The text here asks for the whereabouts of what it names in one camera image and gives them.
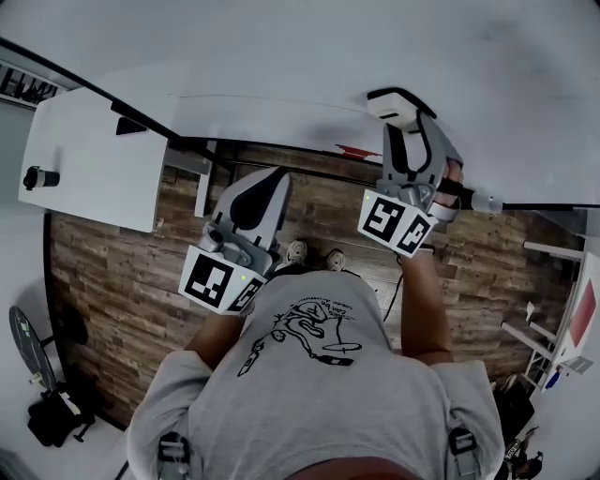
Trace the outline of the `white rectangular plastic block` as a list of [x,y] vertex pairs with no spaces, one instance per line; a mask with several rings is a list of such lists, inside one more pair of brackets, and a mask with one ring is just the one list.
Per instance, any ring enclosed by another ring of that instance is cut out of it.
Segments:
[[367,111],[402,131],[416,133],[418,113],[432,119],[437,114],[418,96],[400,87],[386,87],[367,93]]

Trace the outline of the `white table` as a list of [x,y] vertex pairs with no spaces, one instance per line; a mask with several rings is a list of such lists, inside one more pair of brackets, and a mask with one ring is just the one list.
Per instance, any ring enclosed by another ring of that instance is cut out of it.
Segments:
[[55,187],[19,187],[23,203],[143,233],[155,227],[166,166],[195,174],[206,159],[177,152],[149,129],[120,135],[120,114],[108,99],[77,89],[38,104],[22,169],[60,175]]

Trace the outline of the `person's right shoe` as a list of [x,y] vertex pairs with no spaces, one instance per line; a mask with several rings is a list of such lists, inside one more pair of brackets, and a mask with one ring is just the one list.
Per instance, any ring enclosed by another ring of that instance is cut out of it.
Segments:
[[326,256],[323,269],[328,271],[343,271],[346,265],[346,255],[338,248],[331,250]]

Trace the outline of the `red plastic tray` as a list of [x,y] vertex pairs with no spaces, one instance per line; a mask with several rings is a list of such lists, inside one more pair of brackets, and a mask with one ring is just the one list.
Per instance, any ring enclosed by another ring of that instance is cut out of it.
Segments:
[[367,150],[343,144],[337,144],[337,148],[340,150],[340,154],[345,158],[378,163],[382,162],[382,155],[379,153],[370,152]]

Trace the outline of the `person's grey printed t-shirt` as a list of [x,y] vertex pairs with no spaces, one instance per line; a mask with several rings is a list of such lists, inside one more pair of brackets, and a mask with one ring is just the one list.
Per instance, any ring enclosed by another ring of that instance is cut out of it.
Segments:
[[391,350],[360,277],[277,277],[215,370],[168,354],[128,429],[137,480],[158,480],[160,439],[187,440],[194,480],[284,480],[334,458],[383,458],[422,480],[488,476],[503,456],[480,361],[427,366]]

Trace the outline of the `black and white tumbler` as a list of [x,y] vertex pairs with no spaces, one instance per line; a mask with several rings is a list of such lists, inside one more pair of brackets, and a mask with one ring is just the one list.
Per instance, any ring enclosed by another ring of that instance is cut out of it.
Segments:
[[59,185],[60,173],[56,171],[43,170],[39,166],[30,166],[22,180],[27,191],[36,188],[54,188]]

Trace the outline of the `person's left forearm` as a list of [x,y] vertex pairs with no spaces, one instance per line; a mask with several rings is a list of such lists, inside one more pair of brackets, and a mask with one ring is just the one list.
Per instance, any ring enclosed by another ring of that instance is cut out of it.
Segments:
[[215,370],[240,338],[246,317],[210,313],[185,350],[196,353],[209,368]]

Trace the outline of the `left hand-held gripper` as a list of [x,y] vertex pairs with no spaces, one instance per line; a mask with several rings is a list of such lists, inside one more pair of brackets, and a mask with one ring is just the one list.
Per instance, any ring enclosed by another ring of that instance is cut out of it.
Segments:
[[252,172],[227,187],[215,223],[205,225],[199,244],[187,250],[179,293],[219,315],[243,312],[280,264],[274,242],[291,189],[282,167]]

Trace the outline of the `white metal rack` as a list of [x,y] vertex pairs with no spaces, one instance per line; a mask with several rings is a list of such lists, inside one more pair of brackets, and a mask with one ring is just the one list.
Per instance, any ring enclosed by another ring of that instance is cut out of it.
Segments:
[[[592,327],[600,323],[600,252],[589,245],[587,219],[583,210],[533,211],[519,244],[524,265],[502,281],[505,288],[521,292],[522,312],[504,319],[501,329],[529,355],[519,380],[531,393],[549,390],[546,384],[557,368],[560,381],[593,363],[584,358],[583,349]],[[598,303],[582,343],[575,348],[569,323],[588,280]]]

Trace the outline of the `person's right forearm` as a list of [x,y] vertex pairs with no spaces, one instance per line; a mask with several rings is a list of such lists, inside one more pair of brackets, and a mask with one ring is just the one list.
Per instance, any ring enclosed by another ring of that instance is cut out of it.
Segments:
[[432,366],[453,363],[451,329],[431,252],[401,258],[403,291],[400,338],[404,356]]

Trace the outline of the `dark shelving unit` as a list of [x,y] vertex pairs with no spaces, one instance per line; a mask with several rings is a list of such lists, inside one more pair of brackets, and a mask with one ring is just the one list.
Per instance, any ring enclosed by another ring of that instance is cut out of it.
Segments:
[[0,61],[0,100],[35,109],[55,97],[60,87]]

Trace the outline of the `black bag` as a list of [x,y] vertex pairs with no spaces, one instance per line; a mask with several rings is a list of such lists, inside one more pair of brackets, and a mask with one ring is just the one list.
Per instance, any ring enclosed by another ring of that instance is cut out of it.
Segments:
[[59,388],[43,393],[27,412],[29,430],[45,447],[60,448],[74,429],[95,423],[93,410],[84,401]]

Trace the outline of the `round black side table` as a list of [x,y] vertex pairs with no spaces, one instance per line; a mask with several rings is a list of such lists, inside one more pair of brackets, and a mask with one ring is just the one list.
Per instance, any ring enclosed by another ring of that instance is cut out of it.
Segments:
[[33,382],[41,385],[46,391],[54,390],[56,378],[45,352],[45,347],[53,342],[53,336],[40,340],[32,324],[17,306],[9,309],[8,316],[13,340],[32,375]]

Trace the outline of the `red flat panel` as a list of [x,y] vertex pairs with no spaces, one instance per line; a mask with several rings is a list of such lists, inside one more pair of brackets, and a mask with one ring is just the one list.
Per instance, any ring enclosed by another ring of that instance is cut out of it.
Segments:
[[587,329],[593,320],[597,303],[593,282],[588,280],[569,323],[569,336],[575,348],[582,343],[582,339],[586,335]]

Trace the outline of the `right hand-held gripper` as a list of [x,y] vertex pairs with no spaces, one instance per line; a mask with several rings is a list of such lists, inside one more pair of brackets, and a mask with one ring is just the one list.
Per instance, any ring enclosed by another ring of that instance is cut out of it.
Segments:
[[432,117],[419,113],[416,121],[427,154],[425,163],[416,172],[416,183],[390,183],[409,182],[413,174],[403,132],[386,124],[382,179],[388,182],[364,191],[357,224],[359,233],[408,258],[413,257],[439,222],[456,217],[458,208],[436,202],[436,196],[441,191],[456,198],[458,183],[443,179],[443,175],[448,159],[462,164],[458,151]]

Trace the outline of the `person's right hand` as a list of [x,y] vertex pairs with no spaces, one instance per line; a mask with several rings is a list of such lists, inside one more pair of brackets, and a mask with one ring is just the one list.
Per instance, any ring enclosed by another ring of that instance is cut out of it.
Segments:
[[[464,181],[462,165],[454,159],[447,159],[443,177],[462,185]],[[435,197],[435,202],[442,206],[452,207],[456,203],[457,198],[458,197],[455,195],[438,192]]]

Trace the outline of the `black round base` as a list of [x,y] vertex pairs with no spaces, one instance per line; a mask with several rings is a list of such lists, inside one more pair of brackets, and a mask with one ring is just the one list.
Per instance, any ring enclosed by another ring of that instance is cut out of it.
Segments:
[[88,331],[81,313],[71,305],[64,305],[58,315],[58,324],[63,336],[79,345],[88,342]]

